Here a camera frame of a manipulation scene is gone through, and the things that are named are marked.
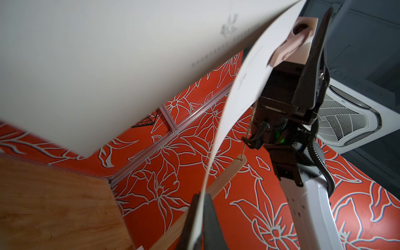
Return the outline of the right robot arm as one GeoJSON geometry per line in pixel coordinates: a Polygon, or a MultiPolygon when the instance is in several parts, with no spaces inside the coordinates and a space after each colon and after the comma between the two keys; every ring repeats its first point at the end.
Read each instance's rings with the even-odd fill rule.
{"type": "Polygon", "coordinates": [[[330,207],[335,181],[316,138],[318,112],[330,84],[326,40],[333,9],[319,29],[300,17],[270,60],[272,73],[258,95],[250,149],[265,148],[291,210],[303,250],[339,250],[330,207]]]}

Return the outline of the white postcard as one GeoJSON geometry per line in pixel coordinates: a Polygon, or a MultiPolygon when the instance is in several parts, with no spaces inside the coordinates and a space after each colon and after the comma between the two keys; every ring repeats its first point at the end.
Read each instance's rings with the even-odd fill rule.
{"type": "Polygon", "coordinates": [[[213,161],[226,135],[243,113],[259,98],[272,72],[268,62],[275,50],[286,41],[304,5],[305,1],[298,1],[278,16],[257,39],[242,64],[225,103],[202,188],[207,186],[213,161]]]}
{"type": "Polygon", "coordinates": [[[304,4],[1,1],[1,121],[90,155],[304,4]]]}

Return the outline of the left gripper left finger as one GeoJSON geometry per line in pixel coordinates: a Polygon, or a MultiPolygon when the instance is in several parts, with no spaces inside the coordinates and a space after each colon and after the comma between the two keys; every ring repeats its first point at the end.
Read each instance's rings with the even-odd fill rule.
{"type": "Polygon", "coordinates": [[[195,214],[199,203],[199,194],[192,197],[190,208],[187,210],[187,216],[183,225],[183,229],[176,246],[176,250],[192,250],[194,247],[189,247],[189,242],[192,234],[192,228],[195,221],[195,214]]]}

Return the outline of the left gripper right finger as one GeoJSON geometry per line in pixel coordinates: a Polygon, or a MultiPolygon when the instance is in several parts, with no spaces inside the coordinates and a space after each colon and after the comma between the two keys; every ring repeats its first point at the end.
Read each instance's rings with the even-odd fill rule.
{"type": "Polygon", "coordinates": [[[205,194],[203,212],[203,238],[205,250],[228,250],[218,216],[215,211],[212,197],[209,193],[205,194]]]}

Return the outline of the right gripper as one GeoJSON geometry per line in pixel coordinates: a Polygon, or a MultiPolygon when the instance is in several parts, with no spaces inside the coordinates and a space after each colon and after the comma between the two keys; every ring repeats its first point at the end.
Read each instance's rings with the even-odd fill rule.
{"type": "Polygon", "coordinates": [[[333,16],[329,8],[315,35],[306,65],[283,62],[275,67],[255,109],[251,136],[242,140],[250,149],[267,145],[290,145],[306,135],[329,85],[325,56],[328,30],[333,16]]]}

